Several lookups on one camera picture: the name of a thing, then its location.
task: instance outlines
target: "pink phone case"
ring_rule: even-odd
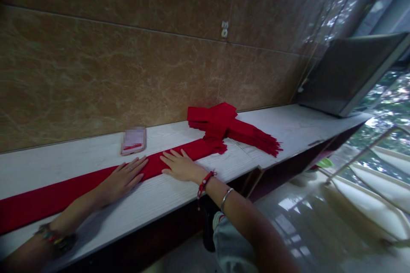
[[[146,129],[145,129],[145,127],[144,127],[143,131],[144,131],[143,132],[144,133],[143,134],[143,143],[141,143],[141,146],[136,147],[135,150],[133,150],[133,151],[128,151],[128,152],[125,152],[125,153],[123,153],[123,150],[124,150],[124,141],[125,141],[127,131],[123,133],[123,140],[121,141],[121,148],[120,148],[120,155],[121,156],[128,156],[128,155],[131,155],[131,154],[135,154],[135,153],[141,152],[145,149],[145,147],[146,147]]]

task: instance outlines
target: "hand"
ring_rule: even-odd
[[[91,192],[95,195],[99,206],[111,204],[127,194],[144,177],[139,172],[148,163],[146,157],[136,158],[127,166],[119,165],[112,173]]]
[[[187,153],[181,149],[182,155],[171,149],[171,153],[163,152],[160,159],[170,167],[163,169],[164,174],[170,175],[180,181],[193,181],[200,185],[208,172],[191,160]]]

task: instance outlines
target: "red cloth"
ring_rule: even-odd
[[[252,125],[235,119],[236,115],[235,107],[227,103],[209,109],[189,107],[190,127],[205,130],[205,136],[203,139],[173,149],[176,152],[184,149],[195,161],[210,154],[223,154],[226,145],[222,139],[228,136],[276,156],[278,150],[281,150],[276,139]],[[148,156],[149,162],[142,171],[143,181],[161,174],[164,168],[168,168],[159,158],[161,155],[162,152]],[[0,200],[0,235],[63,211],[78,197],[99,185],[116,167],[112,166]]]
[[[220,118],[223,116],[223,125],[224,127],[227,127],[225,132],[226,137],[255,146],[256,148],[277,157],[279,151],[283,150],[280,148],[280,143],[274,137],[264,133],[255,126],[237,120],[235,118],[237,116],[236,113],[232,116],[232,108],[233,107],[226,102],[209,109],[189,107],[189,126],[191,128],[206,131],[205,135],[208,135],[209,130],[211,130],[213,135],[215,135],[214,131],[217,131],[217,128],[214,127],[217,126],[218,123],[215,124],[214,118]]]

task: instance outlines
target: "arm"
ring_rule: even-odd
[[[144,174],[139,172],[148,163],[145,157],[136,158],[127,166],[119,165],[98,187],[77,198],[50,223],[50,229],[67,236],[94,211],[109,205],[127,194]],[[53,245],[34,235],[9,255],[3,263],[6,272],[38,272],[53,258]]]
[[[162,172],[181,181],[193,181],[200,185],[207,171],[195,164],[182,150],[182,155],[171,150],[161,156],[170,168]],[[229,187],[215,177],[211,177],[205,191],[218,207]],[[225,200],[224,214],[232,225],[252,245],[256,255],[256,265],[261,272],[299,272],[282,238],[271,223],[242,195],[232,191]]]

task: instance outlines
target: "red fabric strip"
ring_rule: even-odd
[[[184,149],[192,160],[198,160],[210,154],[223,153],[226,146],[222,140],[207,142],[198,139],[173,149],[177,152]],[[159,158],[161,155],[162,152],[148,156],[149,162],[142,171],[142,181],[155,177],[161,174],[164,168],[168,168]],[[0,234],[63,211],[81,195],[103,182],[116,167],[112,166],[0,200]]]
[[[223,139],[229,124],[237,115],[235,111],[236,108],[226,102],[215,106],[205,131],[205,138]]]

